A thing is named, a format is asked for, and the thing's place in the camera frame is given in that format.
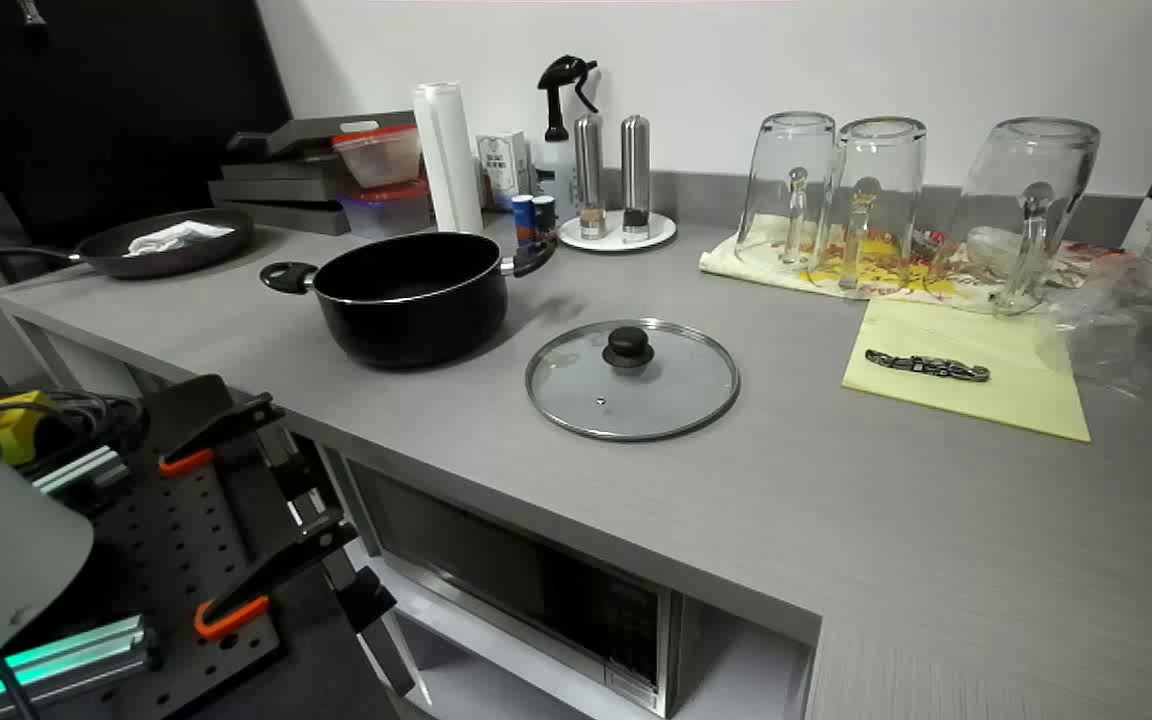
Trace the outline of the glass pot lid black knob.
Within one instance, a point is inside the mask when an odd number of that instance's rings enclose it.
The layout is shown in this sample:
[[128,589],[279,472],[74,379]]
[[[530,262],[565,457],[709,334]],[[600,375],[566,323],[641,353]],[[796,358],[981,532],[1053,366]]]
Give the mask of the glass pot lid black knob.
[[595,318],[530,353],[530,408],[588,441],[672,441],[718,418],[740,395],[733,353],[672,318]]

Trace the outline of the black cooking pot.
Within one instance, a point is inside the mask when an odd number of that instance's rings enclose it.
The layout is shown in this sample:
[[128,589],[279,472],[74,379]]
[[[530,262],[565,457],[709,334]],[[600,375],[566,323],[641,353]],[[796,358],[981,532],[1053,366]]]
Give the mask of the black cooking pot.
[[277,261],[258,283],[313,294],[331,338],[366,366],[434,366],[480,353],[506,316],[506,283],[550,261],[550,238],[504,252],[473,232],[372,238],[328,262]]

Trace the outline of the blue drink can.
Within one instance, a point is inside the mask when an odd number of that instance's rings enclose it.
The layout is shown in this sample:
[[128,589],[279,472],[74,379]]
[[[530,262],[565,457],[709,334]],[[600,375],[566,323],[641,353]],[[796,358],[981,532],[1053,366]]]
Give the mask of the blue drink can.
[[512,223],[521,246],[550,246],[554,243],[554,200],[550,194],[517,194]]

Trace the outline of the white small box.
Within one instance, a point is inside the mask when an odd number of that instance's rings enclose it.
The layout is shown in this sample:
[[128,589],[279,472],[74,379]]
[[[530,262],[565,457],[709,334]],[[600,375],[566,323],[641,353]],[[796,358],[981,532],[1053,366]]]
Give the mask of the white small box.
[[488,202],[506,207],[517,194],[530,186],[530,154],[521,133],[512,137],[480,137],[474,154],[488,179]]

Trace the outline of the stainless built-in microwave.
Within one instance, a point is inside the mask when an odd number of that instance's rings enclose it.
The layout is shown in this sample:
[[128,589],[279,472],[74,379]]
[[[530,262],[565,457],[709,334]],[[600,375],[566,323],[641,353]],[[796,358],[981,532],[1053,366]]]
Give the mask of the stainless built-in microwave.
[[813,651],[324,452],[401,607],[588,720],[805,720]]

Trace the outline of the left upturned glass mug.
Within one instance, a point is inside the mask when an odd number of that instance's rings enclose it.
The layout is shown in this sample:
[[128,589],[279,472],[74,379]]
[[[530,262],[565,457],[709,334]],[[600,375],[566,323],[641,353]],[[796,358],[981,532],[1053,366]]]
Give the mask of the left upturned glass mug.
[[755,128],[735,252],[779,268],[808,268],[837,186],[837,119],[827,112],[771,112]]

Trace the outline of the upturned glass mug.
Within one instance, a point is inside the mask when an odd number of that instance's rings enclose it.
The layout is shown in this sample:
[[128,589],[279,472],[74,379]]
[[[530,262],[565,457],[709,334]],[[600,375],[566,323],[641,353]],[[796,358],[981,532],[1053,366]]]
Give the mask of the upturned glass mug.
[[771,112],[755,128],[735,252],[779,268],[808,268],[837,186],[837,119],[827,112]]
[[912,215],[924,186],[926,128],[912,116],[863,116],[838,133],[830,215],[838,236],[838,287],[894,287]]
[[1085,200],[1098,128],[1065,116],[998,119],[959,193],[957,236],[995,310],[1038,305],[1038,274]]

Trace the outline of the floral dish cloth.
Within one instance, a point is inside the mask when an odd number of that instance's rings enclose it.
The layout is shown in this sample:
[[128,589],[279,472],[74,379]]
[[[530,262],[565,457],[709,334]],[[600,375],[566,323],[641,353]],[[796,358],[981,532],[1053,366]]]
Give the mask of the floral dish cloth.
[[846,252],[838,223],[752,215],[729,238],[700,254],[709,274],[813,293],[830,299],[899,294],[918,305],[988,307],[1002,293],[1020,238],[998,228],[974,228],[965,243],[924,232],[899,252],[890,232],[861,238]]

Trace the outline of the stacked storage containers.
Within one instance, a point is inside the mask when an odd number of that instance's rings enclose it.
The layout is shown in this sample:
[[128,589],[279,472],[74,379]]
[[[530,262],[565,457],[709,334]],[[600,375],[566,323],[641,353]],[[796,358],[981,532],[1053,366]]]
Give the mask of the stacked storage containers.
[[287,119],[223,143],[214,202],[270,228],[401,236],[433,223],[410,112]]

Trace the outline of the lower black orange clamp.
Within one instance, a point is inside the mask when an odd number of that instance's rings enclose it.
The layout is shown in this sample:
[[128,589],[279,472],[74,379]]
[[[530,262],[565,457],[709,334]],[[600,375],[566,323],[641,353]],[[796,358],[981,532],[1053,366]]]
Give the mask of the lower black orange clamp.
[[235,580],[228,580],[214,596],[200,600],[192,611],[192,631],[204,644],[228,641],[253,621],[258,621],[270,607],[270,589],[279,580],[291,580],[308,564],[324,558],[328,552],[345,547],[354,537],[354,527],[328,513],[305,527],[296,527],[279,547],[258,557],[253,568],[244,568]]

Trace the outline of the black orange clamp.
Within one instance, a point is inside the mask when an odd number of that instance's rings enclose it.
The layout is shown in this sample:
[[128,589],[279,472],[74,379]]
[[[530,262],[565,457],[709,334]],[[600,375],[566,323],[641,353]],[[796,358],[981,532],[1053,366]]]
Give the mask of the black orange clamp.
[[279,418],[279,408],[270,402],[267,393],[258,393],[235,408],[223,408],[223,410],[200,418],[181,441],[170,441],[155,457],[155,472],[162,481],[184,481],[184,474],[207,467],[228,441],[240,441],[240,437],[263,427],[263,425],[277,425],[277,418]]
[[253,621],[258,621],[270,607],[270,589],[279,580],[291,580],[308,564],[324,558],[328,552],[345,547],[354,537],[354,527],[328,513],[305,527],[296,527],[279,547],[258,557],[253,568],[244,568],[235,580],[228,580],[214,596],[200,600],[192,611],[192,631],[204,644],[228,641]]

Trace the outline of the black patterned hair band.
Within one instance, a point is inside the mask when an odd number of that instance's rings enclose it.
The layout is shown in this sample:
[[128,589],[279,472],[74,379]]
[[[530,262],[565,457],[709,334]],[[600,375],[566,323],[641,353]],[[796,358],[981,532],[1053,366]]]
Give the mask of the black patterned hair band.
[[899,353],[863,346],[863,358],[874,366],[935,375],[935,379],[957,379],[957,383],[988,383],[993,379],[993,366],[965,365],[952,356],[899,356]]

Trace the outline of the upper black orange clamp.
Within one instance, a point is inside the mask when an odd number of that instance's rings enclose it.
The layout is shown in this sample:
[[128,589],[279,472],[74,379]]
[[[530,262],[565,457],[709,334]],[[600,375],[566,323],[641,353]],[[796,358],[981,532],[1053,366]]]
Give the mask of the upper black orange clamp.
[[240,441],[240,437],[263,427],[263,425],[277,425],[277,418],[279,418],[279,408],[270,402],[267,393],[258,393],[235,408],[223,408],[223,410],[200,418],[181,441],[170,441],[155,457],[155,472],[162,481],[184,481],[184,474],[207,467],[228,441]]

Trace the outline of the black frying pan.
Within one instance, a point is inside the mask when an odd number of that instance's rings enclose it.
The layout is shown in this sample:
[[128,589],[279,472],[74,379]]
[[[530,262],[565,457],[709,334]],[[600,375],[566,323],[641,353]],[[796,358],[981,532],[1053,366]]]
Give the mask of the black frying pan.
[[0,246],[0,261],[86,262],[109,280],[155,280],[223,262],[253,246],[255,223],[240,207],[184,207],[114,223],[63,246]]

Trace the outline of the black perforated mounting board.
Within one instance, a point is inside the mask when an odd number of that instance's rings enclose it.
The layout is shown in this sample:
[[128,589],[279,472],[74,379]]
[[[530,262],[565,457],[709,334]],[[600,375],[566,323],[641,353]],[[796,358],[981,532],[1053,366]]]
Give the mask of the black perforated mounting board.
[[184,481],[155,457],[200,418],[235,408],[214,375],[151,393],[128,474],[96,491],[96,557],[70,600],[86,617],[130,621],[130,649],[57,700],[60,720],[401,720],[401,700],[366,657],[392,607],[345,547],[270,589],[270,607],[228,641],[192,631],[200,600],[336,513],[313,500],[299,457],[277,457],[267,427],[228,441]]

